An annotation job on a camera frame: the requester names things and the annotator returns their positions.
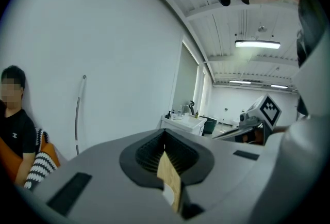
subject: white wall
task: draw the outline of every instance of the white wall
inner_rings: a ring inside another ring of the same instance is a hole
[[[202,101],[201,101],[201,107],[200,107],[200,114],[208,117],[209,116],[209,105],[210,105],[210,98],[212,93],[212,79],[209,74],[207,74],[207,70],[204,68],[204,87],[203,87],[203,95],[202,95]]]
[[[239,121],[242,110],[247,111],[250,106],[262,95],[268,93],[282,110],[282,114],[276,125],[287,126],[296,121],[296,106],[298,96],[295,94],[274,93],[265,91],[213,87],[208,114],[218,118],[219,122],[224,119],[225,123]]]
[[[82,76],[80,149],[155,129],[173,100],[183,34],[160,0],[14,0],[0,70],[25,71],[24,108],[70,159]]]

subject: orange chair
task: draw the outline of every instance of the orange chair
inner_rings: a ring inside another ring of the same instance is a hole
[[[60,166],[54,145],[46,142],[46,136],[44,133],[42,134],[40,149],[41,152],[47,153],[52,158],[53,162],[57,167]],[[3,168],[5,169],[5,171],[7,172],[10,180],[14,182],[16,179],[18,169],[22,162],[22,158],[20,158],[16,153],[14,153],[1,138],[0,138],[0,162]]]

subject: short black hair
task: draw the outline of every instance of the short black hair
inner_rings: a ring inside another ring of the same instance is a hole
[[[12,65],[4,69],[1,74],[1,81],[8,78],[14,79],[15,84],[20,84],[23,90],[25,89],[25,73],[21,68]]]

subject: black and white striped pillow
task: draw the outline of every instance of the black and white striped pillow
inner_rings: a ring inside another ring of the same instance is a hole
[[[38,153],[41,151],[42,135],[44,135],[46,143],[49,143],[50,138],[48,136],[48,133],[43,129],[36,128],[36,131],[37,131],[36,153]]]
[[[33,166],[30,169],[24,187],[33,190],[35,186],[43,181],[47,175],[57,169],[52,158],[45,152],[39,152]]]

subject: black slot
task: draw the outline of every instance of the black slot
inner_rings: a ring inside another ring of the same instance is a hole
[[[86,173],[77,173],[50,199],[47,205],[66,216],[91,178],[92,176]]]
[[[251,153],[251,152],[244,152],[244,151],[236,151],[233,155],[241,156],[250,160],[258,160],[259,154]]]

